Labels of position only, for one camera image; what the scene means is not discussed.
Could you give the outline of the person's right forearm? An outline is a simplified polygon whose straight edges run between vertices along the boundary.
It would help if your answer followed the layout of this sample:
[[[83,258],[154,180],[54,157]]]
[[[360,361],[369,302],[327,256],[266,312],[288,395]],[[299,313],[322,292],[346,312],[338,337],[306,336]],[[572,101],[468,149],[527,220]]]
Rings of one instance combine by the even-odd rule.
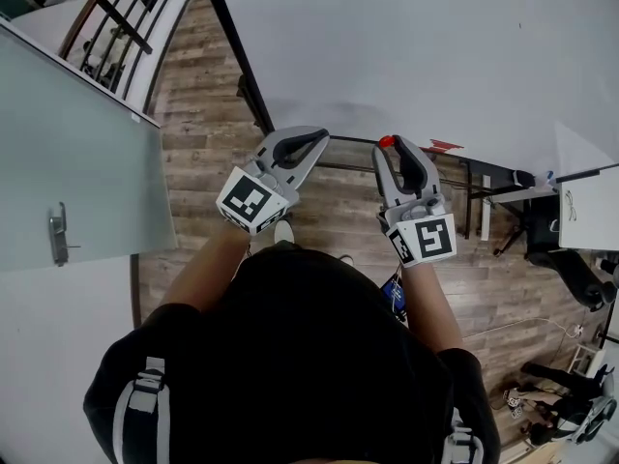
[[[402,271],[408,328],[434,353],[463,349],[456,317],[431,264],[422,263]]]

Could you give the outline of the frosted glass door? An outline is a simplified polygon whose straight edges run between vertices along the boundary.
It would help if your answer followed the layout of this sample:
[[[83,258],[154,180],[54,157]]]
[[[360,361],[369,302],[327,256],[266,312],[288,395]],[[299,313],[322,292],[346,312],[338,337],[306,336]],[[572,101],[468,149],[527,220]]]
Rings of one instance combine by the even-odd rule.
[[[0,272],[55,266],[60,201],[69,263],[176,245],[158,124],[0,18]]]

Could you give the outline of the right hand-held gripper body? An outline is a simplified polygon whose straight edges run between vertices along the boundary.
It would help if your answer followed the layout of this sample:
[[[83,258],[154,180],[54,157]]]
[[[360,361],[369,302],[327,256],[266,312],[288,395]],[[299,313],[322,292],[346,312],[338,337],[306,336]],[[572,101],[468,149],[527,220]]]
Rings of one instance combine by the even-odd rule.
[[[408,201],[383,197],[378,219],[403,268],[457,253],[454,215],[447,212],[442,193]]]

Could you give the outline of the white table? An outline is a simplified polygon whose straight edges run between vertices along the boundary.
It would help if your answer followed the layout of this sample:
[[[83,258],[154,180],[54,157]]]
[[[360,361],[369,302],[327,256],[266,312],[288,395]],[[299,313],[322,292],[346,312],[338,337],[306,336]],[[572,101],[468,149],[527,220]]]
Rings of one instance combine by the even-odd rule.
[[[267,132],[398,134],[558,177],[619,166],[619,0],[211,0]]]

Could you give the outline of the white rack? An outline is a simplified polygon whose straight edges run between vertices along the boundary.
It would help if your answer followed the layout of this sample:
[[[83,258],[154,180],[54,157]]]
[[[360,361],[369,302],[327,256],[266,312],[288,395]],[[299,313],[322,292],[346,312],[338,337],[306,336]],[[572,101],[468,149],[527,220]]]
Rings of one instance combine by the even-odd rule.
[[[603,366],[605,349],[586,344],[577,344],[568,372],[593,379]]]

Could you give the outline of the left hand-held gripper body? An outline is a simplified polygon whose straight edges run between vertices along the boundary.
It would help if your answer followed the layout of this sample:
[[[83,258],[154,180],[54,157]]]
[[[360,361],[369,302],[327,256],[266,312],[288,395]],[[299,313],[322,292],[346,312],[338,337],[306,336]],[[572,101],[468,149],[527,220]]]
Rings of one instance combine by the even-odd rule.
[[[256,236],[299,201],[300,172],[290,157],[275,160],[252,155],[235,166],[216,205],[231,223]]]

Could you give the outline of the black office chair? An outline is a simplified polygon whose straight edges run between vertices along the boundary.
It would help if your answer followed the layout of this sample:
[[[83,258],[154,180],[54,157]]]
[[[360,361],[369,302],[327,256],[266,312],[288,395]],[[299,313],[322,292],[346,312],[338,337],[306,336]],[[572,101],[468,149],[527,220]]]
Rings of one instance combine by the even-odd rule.
[[[576,250],[559,246],[560,203],[557,196],[500,203],[500,206],[517,218],[517,225],[506,244],[494,250],[495,257],[504,254],[525,235],[524,259],[533,266],[559,274],[581,305],[596,312],[615,302],[617,287],[611,281],[602,282]]]

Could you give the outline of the black stair railing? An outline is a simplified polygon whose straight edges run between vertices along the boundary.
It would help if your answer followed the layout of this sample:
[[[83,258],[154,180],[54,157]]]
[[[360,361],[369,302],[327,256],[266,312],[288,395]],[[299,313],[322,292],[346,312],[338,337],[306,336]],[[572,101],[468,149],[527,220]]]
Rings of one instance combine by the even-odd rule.
[[[33,0],[24,34],[104,88],[146,111],[163,56],[189,0]]]

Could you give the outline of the person's left forearm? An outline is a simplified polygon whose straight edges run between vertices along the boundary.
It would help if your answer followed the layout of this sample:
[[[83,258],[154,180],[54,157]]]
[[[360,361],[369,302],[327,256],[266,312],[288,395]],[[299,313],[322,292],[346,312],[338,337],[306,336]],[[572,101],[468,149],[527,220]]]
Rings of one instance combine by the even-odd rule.
[[[251,235],[224,222],[172,281],[161,305],[189,305],[204,312],[223,296],[251,243]]]

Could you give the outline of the person's black shirt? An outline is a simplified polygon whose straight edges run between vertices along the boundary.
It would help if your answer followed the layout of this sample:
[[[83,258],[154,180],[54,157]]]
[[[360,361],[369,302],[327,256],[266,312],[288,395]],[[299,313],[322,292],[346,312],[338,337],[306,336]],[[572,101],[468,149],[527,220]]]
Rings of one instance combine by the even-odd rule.
[[[83,404],[107,456],[121,393],[151,358],[164,362],[170,464],[440,464],[453,415],[498,464],[478,360],[433,353],[370,279],[319,251],[260,251],[211,310],[165,304],[115,342]]]

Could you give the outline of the blue device at waist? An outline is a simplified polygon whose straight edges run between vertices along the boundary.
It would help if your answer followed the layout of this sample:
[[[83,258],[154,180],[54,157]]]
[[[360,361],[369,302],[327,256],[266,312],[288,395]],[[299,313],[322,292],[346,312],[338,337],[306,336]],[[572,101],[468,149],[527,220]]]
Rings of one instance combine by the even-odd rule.
[[[402,280],[398,273],[393,274],[381,287],[383,299],[401,323],[406,322],[405,297]]]

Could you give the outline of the light wooden table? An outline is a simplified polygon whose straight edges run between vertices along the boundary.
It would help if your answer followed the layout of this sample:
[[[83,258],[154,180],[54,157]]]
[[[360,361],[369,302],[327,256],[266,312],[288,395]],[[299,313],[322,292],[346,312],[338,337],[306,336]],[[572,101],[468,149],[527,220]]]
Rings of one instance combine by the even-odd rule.
[[[527,441],[519,441],[502,448],[499,464],[566,464],[566,455],[574,449],[570,442],[551,442],[534,448]]]

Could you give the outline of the white desk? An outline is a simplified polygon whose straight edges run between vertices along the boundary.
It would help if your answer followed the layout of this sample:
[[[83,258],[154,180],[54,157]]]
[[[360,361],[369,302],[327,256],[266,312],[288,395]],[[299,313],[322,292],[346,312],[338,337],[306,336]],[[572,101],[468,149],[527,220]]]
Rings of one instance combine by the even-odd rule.
[[[565,191],[574,197],[577,221],[568,221]],[[559,185],[558,243],[562,248],[619,251],[619,166]]]

